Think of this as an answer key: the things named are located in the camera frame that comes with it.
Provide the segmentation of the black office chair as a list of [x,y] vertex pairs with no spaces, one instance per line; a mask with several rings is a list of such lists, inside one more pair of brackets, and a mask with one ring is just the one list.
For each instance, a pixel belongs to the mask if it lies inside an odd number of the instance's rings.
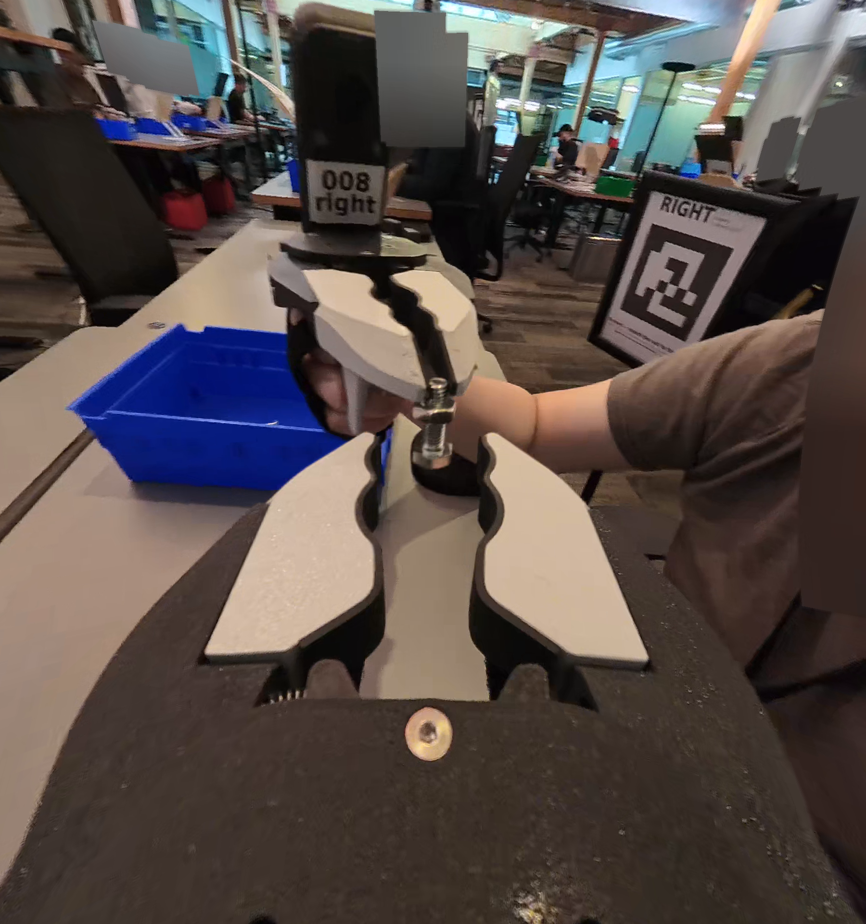
[[91,325],[123,325],[179,279],[161,221],[87,111],[0,105],[0,175],[63,258]]

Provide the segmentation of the grey metal bin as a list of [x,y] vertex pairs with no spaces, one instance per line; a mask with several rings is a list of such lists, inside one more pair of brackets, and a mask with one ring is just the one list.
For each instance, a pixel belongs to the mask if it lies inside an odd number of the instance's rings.
[[580,234],[566,272],[578,283],[606,284],[622,240],[610,235]]

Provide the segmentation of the black floor lamp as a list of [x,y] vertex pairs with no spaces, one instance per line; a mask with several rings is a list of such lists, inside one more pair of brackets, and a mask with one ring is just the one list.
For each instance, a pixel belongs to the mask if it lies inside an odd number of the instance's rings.
[[666,71],[668,74],[670,74],[670,83],[667,86],[665,94],[661,101],[658,115],[657,115],[655,124],[652,128],[652,131],[650,133],[650,136],[647,140],[646,147],[640,154],[636,154],[635,156],[635,161],[633,164],[633,172],[635,173],[637,177],[640,177],[642,173],[645,171],[645,169],[647,168],[648,155],[651,153],[651,150],[654,146],[661,122],[663,120],[663,115],[670,102],[670,96],[673,92],[673,89],[674,89],[675,83],[677,82],[678,77],[690,71],[693,71],[694,68],[695,68],[695,65],[693,63],[685,62],[685,61],[665,61],[665,62],[662,62],[662,64],[660,65],[661,70]]

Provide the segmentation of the person's right forearm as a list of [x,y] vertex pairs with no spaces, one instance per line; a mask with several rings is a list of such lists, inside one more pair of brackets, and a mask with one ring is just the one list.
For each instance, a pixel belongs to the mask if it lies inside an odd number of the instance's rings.
[[478,378],[462,398],[466,422],[496,433],[558,474],[623,471],[629,463],[611,428],[612,381],[533,395],[506,382]]

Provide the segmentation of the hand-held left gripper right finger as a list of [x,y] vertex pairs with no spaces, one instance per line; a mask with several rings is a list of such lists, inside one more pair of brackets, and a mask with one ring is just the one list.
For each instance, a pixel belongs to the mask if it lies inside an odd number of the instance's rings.
[[500,669],[645,669],[635,620],[585,503],[496,433],[478,449],[473,643]]

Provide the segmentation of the framed marker sign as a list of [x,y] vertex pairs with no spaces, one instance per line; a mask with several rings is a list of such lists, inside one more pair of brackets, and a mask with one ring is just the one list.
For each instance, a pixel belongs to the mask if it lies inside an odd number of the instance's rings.
[[824,306],[858,198],[651,172],[589,332],[630,368]]

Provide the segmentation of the person's torso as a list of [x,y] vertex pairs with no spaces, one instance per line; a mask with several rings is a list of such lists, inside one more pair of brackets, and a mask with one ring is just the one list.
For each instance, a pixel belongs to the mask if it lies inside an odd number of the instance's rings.
[[705,340],[611,381],[631,468],[680,470],[665,573],[765,705],[819,840],[866,920],[866,619],[804,607],[799,478],[823,310]]

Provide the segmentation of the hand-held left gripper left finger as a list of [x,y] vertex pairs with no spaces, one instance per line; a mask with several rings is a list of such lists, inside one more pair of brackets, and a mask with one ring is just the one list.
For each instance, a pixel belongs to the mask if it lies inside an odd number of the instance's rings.
[[204,649],[207,661],[293,665],[379,597],[380,455],[379,438],[360,434],[267,502]]

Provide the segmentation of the person's right hand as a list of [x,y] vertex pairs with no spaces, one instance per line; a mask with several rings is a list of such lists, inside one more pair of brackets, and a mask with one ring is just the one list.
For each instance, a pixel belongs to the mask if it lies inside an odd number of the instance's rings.
[[[317,350],[304,359],[304,373],[334,433],[377,433],[400,417],[416,422],[413,401],[369,386],[360,422],[352,428],[349,424],[350,405],[342,367],[325,351]],[[497,427],[507,386],[504,381],[476,376],[465,393],[457,399],[447,438],[453,450],[463,459],[475,462],[481,436]]]

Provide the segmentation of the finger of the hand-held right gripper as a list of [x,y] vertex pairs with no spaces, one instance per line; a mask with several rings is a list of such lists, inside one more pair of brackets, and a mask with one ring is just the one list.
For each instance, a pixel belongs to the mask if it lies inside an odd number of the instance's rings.
[[317,347],[342,369],[347,399],[370,388],[407,401],[427,390],[415,339],[378,299],[365,275],[334,269],[304,269],[291,259],[268,264],[277,310],[286,317],[288,348]]
[[481,351],[471,299],[442,272],[412,269],[393,274],[392,313],[413,338],[424,382],[441,378],[462,396]]

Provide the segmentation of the thick short steel bolt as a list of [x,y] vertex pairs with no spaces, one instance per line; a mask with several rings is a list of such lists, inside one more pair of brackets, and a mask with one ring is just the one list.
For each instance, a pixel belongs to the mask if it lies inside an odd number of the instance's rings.
[[[428,382],[424,396],[416,405],[437,407],[448,401],[454,403],[449,382],[442,377],[434,377]],[[447,434],[449,425],[427,428],[419,426],[420,433],[416,435],[412,444],[413,466],[427,470],[437,470],[450,464],[452,447]]]

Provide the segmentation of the blue plastic bin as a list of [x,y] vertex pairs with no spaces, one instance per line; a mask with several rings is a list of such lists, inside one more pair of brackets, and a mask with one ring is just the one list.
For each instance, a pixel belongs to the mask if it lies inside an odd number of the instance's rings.
[[175,325],[68,409],[134,482],[276,491],[343,443],[309,409],[279,332]]

